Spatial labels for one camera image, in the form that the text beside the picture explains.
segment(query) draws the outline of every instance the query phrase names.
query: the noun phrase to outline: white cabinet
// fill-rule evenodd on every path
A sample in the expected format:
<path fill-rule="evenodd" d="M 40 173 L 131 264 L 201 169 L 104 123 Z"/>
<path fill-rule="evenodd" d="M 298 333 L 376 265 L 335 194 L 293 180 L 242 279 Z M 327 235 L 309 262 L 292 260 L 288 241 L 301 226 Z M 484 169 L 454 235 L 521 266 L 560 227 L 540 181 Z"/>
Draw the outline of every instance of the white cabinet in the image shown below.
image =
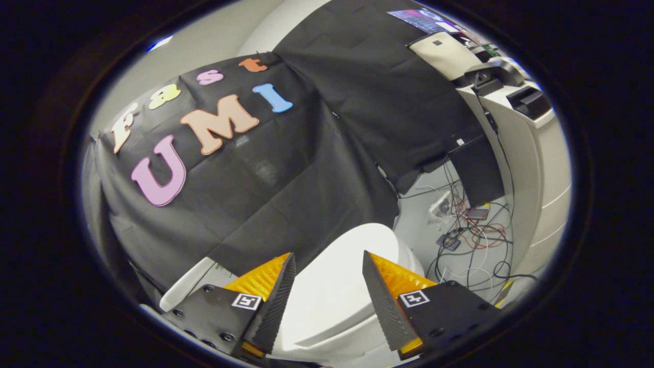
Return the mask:
<path fill-rule="evenodd" d="M 538 88 L 531 82 L 527 85 Z M 568 144 L 554 110 L 532 120 L 513 110 L 507 100 L 508 94 L 522 87 L 505 86 L 480 98 L 497 122 L 515 194 L 511 193 L 511 176 L 502 149 L 479 100 L 470 86 L 458 89 L 489 137 L 509 206 L 515 201 L 512 273 L 531 273 L 549 262 L 565 230 L 574 189 Z"/>

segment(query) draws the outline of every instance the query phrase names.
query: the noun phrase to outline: felt letter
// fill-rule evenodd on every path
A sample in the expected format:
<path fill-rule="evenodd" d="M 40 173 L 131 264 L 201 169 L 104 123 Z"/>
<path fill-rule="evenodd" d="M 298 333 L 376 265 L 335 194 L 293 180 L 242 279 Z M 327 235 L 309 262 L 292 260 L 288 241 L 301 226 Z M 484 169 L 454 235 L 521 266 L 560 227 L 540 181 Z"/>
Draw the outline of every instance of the felt letter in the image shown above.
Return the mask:
<path fill-rule="evenodd" d="M 180 122 L 193 129 L 202 143 L 200 152 L 203 155 L 209 155 L 222 146 L 222 139 L 214 138 L 211 132 L 230 139 L 233 136 L 232 123 L 237 133 L 243 133 L 259 124 L 259 119 L 250 116 L 243 109 L 238 96 L 230 94 L 218 100 L 218 115 L 195 110 L 183 116 Z"/>
<path fill-rule="evenodd" d="M 268 69 L 267 66 L 265 65 L 259 65 L 258 63 L 261 62 L 259 59 L 252 59 L 252 58 L 247 58 L 243 60 L 242 62 L 239 63 L 239 66 L 244 66 L 245 69 L 248 69 L 248 71 L 257 73 L 259 71 L 264 71 Z"/>
<path fill-rule="evenodd" d="M 200 73 L 197 77 L 197 80 L 200 81 L 200 84 L 206 86 L 207 84 L 215 83 L 221 81 L 225 76 L 217 70 L 210 70 L 204 73 Z"/>
<path fill-rule="evenodd" d="M 180 93 L 182 93 L 182 91 L 178 90 L 177 85 L 175 84 L 169 84 L 161 88 L 150 97 L 152 100 L 150 102 L 150 110 L 154 110 L 166 102 L 174 100 Z"/>
<path fill-rule="evenodd" d="M 275 88 L 270 83 L 256 86 L 252 89 L 252 91 L 267 99 L 268 102 L 273 106 L 274 113 L 282 113 L 293 107 L 293 103 L 284 100 L 282 96 L 280 96 L 277 91 L 275 91 Z"/>
<path fill-rule="evenodd" d="M 120 117 L 120 119 L 116 121 L 116 124 L 114 124 L 113 128 L 111 128 L 111 132 L 114 134 L 114 141 L 116 142 L 114 144 L 114 153 L 118 153 L 123 143 L 125 143 L 125 141 L 129 138 L 131 130 L 127 130 L 125 128 L 131 126 L 131 124 L 134 122 L 133 112 L 138 106 L 138 103 L 131 104 L 127 108 L 127 111 L 125 111 L 125 113 Z"/>
<path fill-rule="evenodd" d="M 186 181 L 186 168 L 182 159 L 173 148 L 173 136 L 164 137 L 154 146 L 154 153 L 161 155 L 173 172 L 170 182 L 163 187 L 157 183 L 148 167 L 150 159 L 142 159 L 131 172 L 131 179 L 141 188 L 145 198 L 157 207 L 164 206 L 173 200 L 182 190 Z"/>

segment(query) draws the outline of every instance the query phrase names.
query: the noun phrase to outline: black cloth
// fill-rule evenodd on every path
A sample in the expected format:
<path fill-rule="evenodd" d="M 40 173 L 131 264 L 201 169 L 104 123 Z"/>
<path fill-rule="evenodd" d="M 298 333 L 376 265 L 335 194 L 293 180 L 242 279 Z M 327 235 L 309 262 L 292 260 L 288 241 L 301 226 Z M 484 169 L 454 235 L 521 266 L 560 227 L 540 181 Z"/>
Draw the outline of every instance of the black cloth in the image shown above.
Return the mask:
<path fill-rule="evenodd" d="M 369 222 L 391 227 L 398 214 L 390 186 L 315 87 L 272 53 L 250 57 L 267 70 L 238 66 L 244 56 L 164 81 L 135 100 L 131 135 L 118 154 L 113 122 L 89 146 L 83 185 L 88 198 L 107 200 L 106 206 L 86 203 L 94 242 L 110 242 L 115 233 L 131 262 L 162 291 L 206 256 L 241 275 L 293 251 L 301 270 L 345 231 Z M 200 85 L 198 74 L 211 69 L 224 78 Z M 172 83 L 181 94 L 149 109 L 152 93 Z M 252 91 L 265 83 L 294 106 L 274 113 Z M 218 99 L 230 94 L 260 122 L 203 155 L 195 133 L 180 119 L 195 109 L 217 114 Z M 158 183 L 168 183 L 170 169 L 153 148 L 169 134 L 186 181 L 170 203 L 156 207 L 131 172 L 148 157 Z"/>
<path fill-rule="evenodd" d="M 454 86 L 405 47 L 425 32 L 387 14 L 408 0 L 332 0 L 273 50 L 309 79 L 401 193 L 433 170 L 446 142 L 482 127 Z"/>

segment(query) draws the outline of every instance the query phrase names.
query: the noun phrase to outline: white toilet bowl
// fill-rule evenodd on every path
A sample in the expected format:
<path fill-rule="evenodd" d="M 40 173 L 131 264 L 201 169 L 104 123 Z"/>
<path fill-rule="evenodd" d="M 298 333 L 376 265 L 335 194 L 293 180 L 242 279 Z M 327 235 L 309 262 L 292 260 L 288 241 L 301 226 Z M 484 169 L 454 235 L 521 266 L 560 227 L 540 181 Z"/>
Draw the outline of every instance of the white toilet bowl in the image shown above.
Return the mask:
<path fill-rule="evenodd" d="M 270 358 L 330 363 L 386 344 L 362 274 L 364 250 L 424 275 L 390 228 L 351 229 L 296 276 Z"/>

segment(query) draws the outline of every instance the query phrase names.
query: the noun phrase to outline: toilet lid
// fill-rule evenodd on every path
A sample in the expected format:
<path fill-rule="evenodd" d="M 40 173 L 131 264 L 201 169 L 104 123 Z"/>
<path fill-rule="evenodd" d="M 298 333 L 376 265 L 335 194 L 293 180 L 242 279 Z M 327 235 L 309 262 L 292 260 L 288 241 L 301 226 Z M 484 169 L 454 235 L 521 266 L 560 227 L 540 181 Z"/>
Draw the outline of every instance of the toilet lid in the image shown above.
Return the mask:
<path fill-rule="evenodd" d="M 283 350 L 308 348 L 374 314 L 362 274 L 364 250 L 398 262 L 393 231 L 369 223 L 334 240 L 296 276 L 280 325 Z"/>

